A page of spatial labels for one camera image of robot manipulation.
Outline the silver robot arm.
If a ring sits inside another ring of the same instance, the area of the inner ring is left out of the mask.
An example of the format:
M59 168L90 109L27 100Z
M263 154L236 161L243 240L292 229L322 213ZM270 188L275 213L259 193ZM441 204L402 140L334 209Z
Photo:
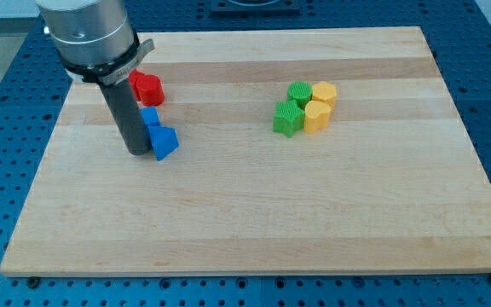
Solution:
M105 86L127 79L155 49L141 42L122 0L37 0L68 74L84 83Z

